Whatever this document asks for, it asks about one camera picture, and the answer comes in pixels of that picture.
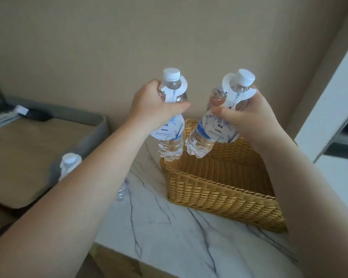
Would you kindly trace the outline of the person's right hand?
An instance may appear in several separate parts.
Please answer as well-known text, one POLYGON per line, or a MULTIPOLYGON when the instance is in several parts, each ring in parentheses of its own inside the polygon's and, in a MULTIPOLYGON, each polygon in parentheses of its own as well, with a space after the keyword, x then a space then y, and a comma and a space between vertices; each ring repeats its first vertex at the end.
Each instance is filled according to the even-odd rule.
POLYGON ((274 115, 266 98, 256 89, 256 93, 249 99, 241 123, 235 126, 240 136, 256 151, 277 138, 284 135, 284 130, 274 115))

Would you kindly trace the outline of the person's right forearm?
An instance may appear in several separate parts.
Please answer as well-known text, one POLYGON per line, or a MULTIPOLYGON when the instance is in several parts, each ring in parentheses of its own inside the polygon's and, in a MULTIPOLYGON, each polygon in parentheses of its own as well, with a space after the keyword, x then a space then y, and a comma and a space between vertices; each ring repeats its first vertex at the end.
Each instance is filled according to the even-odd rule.
POLYGON ((348 207, 287 136, 253 143, 306 278, 348 278, 348 207))

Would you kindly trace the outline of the black flat object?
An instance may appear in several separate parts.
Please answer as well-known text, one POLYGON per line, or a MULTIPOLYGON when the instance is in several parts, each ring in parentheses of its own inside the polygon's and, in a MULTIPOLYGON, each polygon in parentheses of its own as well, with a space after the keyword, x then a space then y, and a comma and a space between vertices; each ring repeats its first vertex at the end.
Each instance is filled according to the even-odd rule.
POLYGON ((47 122, 51 120, 53 116, 44 111, 29 109, 28 112, 24 115, 24 118, 39 122, 47 122))

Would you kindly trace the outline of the person's left forearm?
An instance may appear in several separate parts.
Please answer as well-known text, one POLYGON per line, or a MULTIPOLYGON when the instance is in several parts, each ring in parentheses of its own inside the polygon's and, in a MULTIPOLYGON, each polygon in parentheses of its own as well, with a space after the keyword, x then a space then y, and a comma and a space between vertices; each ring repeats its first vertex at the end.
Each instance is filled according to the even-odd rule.
POLYGON ((130 117, 0 237, 0 278, 75 278, 148 135, 163 120, 130 117))

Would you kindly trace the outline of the woven wicker basket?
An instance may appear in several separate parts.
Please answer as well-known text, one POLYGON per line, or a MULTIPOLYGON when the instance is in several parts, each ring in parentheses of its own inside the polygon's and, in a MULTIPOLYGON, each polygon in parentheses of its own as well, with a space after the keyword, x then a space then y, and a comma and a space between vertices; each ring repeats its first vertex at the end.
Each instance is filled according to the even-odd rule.
POLYGON ((264 162, 243 138, 203 158, 160 159, 169 201, 275 233, 287 231, 264 162))

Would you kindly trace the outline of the white cabinet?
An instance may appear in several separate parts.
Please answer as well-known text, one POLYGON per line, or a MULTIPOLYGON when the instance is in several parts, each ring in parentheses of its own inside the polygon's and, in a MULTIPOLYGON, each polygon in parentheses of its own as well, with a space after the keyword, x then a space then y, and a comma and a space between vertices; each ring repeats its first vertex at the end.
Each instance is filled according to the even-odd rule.
POLYGON ((329 146, 348 122, 348 51, 301 127, 295 141, 348 207, 348 158, 329 146))

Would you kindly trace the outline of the white paper neck tag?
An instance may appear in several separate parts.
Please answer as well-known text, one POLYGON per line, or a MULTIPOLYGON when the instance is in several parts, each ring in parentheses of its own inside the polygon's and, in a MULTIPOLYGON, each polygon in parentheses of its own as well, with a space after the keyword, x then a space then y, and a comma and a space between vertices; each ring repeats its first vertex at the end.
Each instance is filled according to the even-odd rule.
MULTIPOLYGON (((183 95, 186 93, 187 87, 187 81, 180 72, 163 73, 163 82, 159 86, 158 92, 164 94, 162 100, 165 103, 178 103, 178 99, 183 98, 183 95)), ((160 128, 154 130, 151 136, 157 140, 176 140, 182 135, 184 124, 182 114, 178 114, 160 128)))
POLYGON ((254 81, 255 75, 252 72, 239 69, 235 74, 226 74, 222 86, 213 89, 206 112, 201 119, 203 132, 208 139, 218 143, 231 143, 238 138, 236 127, 212 114, 211 109, 224 107, 242 111, 247 106, 248 100, 256 93, 256 89, 251 88, 254 81))
POLYGON ((66 177, 71 171, 73 171, 82 162, 82 157, 75 153, 67 153, 62 156, 60 163, 60 182, 64 177, 66 177))

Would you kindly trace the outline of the person's left hand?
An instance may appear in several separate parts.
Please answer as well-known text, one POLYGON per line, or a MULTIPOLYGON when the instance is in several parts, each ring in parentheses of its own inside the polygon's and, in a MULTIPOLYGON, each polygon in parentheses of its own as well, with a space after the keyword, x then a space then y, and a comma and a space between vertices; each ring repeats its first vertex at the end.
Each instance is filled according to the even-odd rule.
POLYGON ((160 107, 164 103, 158 94, 160 83, 161 81, 153 79, 143 85, 135 93, 131 104, 127 122, 147 135, 160 128, 175 116, 162 115, 160 113, 160 107))

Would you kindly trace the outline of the white papers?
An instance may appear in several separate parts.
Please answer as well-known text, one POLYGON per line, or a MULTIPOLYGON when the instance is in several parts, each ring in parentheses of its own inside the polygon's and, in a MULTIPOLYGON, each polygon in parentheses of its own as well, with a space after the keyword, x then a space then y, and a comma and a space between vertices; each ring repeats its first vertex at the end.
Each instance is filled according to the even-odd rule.
POLYGON ((0 112, 0 127, 19 119, 20 115, 26 116, 28 112, 28 108, 20 105, 17 105, 13 110, 0 112))

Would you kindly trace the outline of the clear plastic water bottle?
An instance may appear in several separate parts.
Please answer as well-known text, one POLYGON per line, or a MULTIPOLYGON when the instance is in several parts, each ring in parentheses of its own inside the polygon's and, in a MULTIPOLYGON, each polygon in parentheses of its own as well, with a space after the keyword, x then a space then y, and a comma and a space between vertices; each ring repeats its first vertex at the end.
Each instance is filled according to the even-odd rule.
MULTIPOLYGON (((165 73, 165 74, 170 73, 171 74, 174 72, 175 73, 180 72, 180 70, 177 68, 165 68, 165 69, 163 69, 162 74, 163 73, 165 73)), ((158 92, 158 94, 159 94, 161 99, 164 98, 163 93, 158 92)), ((178 100, 179 100, 179 102, 186 102, 187 101, 187 94, 184 94, 183 98, 179 98, 178 100)), ((159 152, 161 158, 164 158, 166 161, 171 162, 171 161, 174 161, 176 159, 181 158, 182 153, 183 153, 183 145, 184 145, 183 134, 176 140, 167 140, 167 141, 158 140, 158 152, 159 152)))
POLYGON ((186 139, 187 153, 197 158, 203 158, 207 155, 217 143, 205 135, 202 129, 201 120, 197 127, 190 133, 186 139))
MULTIPOLYGON (((69 173, 71 173, 77 166, 82 162, 82 157, 75 153, 67 153, 62 156, 60 163, 60 177, 58 182, 63 180, 69 173)), ((116 199, 121 201, 127 191, 127 184, 129 183, 128 179, 125 178, 124 182, 121 184, 120 190, 117 193, 116 199)))

